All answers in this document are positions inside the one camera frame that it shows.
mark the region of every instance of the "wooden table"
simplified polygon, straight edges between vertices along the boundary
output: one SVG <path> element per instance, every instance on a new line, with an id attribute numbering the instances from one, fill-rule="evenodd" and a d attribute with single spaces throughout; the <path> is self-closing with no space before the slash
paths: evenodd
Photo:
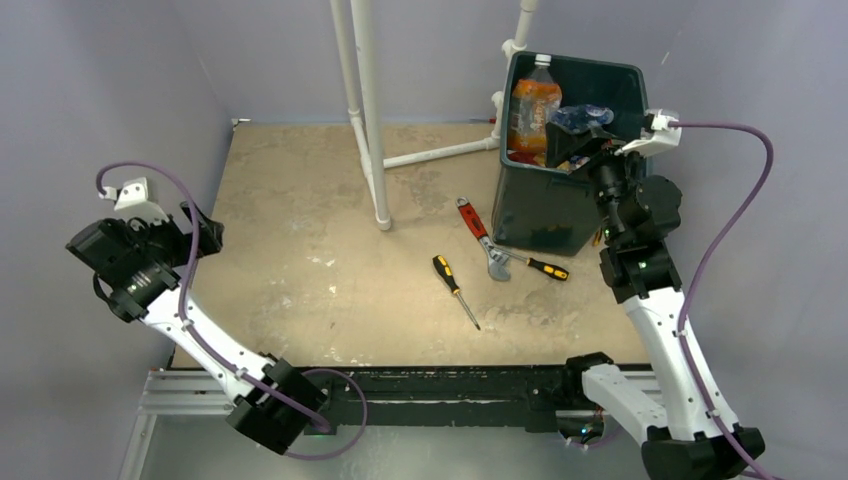
<path id="1" fill-rule="evenodd" d="M 385 128 L 387 156 L 483 138 L 490 125 Z M 566 283 L 510 261 L 495 282 L 454 202 L 489 225 L 497 151 L 389 170 L 393 227 L 377 229 L 349 126 L 238 127 L 212 217 L 224 250 L 201 260 L 194 295 L 234 338 L 294 365 L 561 364 L 603 350 L 647 355 L 598 268 L 598 248 L 541 255 Z M 482 327 L 436 276 L 444 255 Z M 178 350 L 175 367 L 196 366 Z"/>

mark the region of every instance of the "white bottle cap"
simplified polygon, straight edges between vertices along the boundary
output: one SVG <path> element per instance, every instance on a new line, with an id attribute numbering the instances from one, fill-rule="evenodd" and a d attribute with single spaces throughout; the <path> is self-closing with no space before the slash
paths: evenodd
<path id="1" fill-rule="evenodd" d="M 550 55 L 545 55 L 544 53 L 537 53 L 536 54 L 536 65 L 544 65 L 544 66 L 547 67 L 550 64 L 551 64 L 551 56 Z"/>

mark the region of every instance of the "screwdriver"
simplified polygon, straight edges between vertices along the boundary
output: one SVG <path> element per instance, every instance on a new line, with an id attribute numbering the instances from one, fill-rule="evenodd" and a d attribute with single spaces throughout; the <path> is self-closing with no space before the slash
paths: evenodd
<path id="1" fill-rule="evenodd" d="M 456 284 L 456 280 L 453 278 L 453 272 L 450 269 L 450 265 L 448 265 L 448 261 L 445 260 L 445 257 L 441 255 L 436 255 L 433 257 L 433 266 L 436 267 L 436 272 L 442 277 L 442 280 L 448 284 L 448 288 L 451 289 L 451 293 L 456 295 L 456 298 L 459 299 L 459 303 L 462 304 L 462 308 L 465 309 L 465 313 L 468 314 L 468 318 L 471 319 L 471 322 L 477 327 L 477 330 L 480 330 L 480 325 L 477 323 L 477 319 L 474 318 L 474 314 L 471 313 L 471 309 L 468 308 L 468 304 L 465 303 L 465 300 L 462 298 L 462 295 L 459 293 L 459 285 Z"/>
<path id="2" fill-rule="evenodd" d="M 540 262 L 540 261 L 536 260 L 535 258 L 524 257 L 524 256 L 521 256 L 517 253 L 512 253 L 508 250 L 501 250 L 500 248 L 496 248 L 494 250 L 497 250 L 499 252 L 503 252 L 504 254 L 509 255 L 512 258 L 515 258 L 516 260 L 521 260 L 522 262 L 526 263 L 528 266 L 535 268 L 536 270 L 544 273 L 545 275 L 553 278 L 554 280 L 559 280 L 561 282 L 568 280 L 568 270 L 566 270 L 562 267 L 558 267 L 558 266 L 550 264 L 550 263 Z"/>

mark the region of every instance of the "wall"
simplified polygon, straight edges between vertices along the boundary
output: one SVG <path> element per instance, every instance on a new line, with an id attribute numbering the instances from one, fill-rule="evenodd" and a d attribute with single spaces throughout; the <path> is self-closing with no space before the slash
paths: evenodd
<path id="1" fill-rule="evenodd" d="M 230 116 L 347 119 L 329 0 L 175 3 Z M 693 3 L 541 0 L 528 43 L 531 50 L 635 64 L 652 79 Z M 493 116 L 490 97 L 506 78 L 500 46 L 515 34 L 519 0 L 372 4 L 384 120 Z"/>
<path id="2" fill-rule="evenodd" d="M 112 161 L 170 167 L 209 207 L 229 119 L 166 0 L 0 5 L 2 477 L 114 479 L 171 347 L 113 317 L 64 245 L 110 214 L 93 179 Z"/>
<path id="3" fill-rule="evenodd" d="M 764 464 L 790 479 L 848 471 L 845 18 L 848 5 L 823 0 L 700 1 L 652 98 L 774 141 L 771 177 L 719 248 L 692 321 L 732 406 L 762 429 Z M 655 163 L 684 193 L 669 243 L 686 283 L 763 159 L 753 137 L 687 130 Z"/>

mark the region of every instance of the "green plastic bin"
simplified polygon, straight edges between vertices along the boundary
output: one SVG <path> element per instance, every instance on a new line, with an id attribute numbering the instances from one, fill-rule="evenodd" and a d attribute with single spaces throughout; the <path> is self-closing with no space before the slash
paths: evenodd
<path id="1" fill-rule="evenodd" d="M 573 256 L 600 226 L 589 183 L 560 170 L 516 163 L 506 156 L 510 94 L 518 80 L 533 70 L 535 57 L 535 52 L 517 53 L 509 67 L 492 230 L 495 243 L 501 245 Z M 609 107 L 615 119 L 605 129 L 626 141 L 639 138 L 648 97 L 638 68 L 554 55 L 548 70 L 562 87 L 562 105 Z"/>

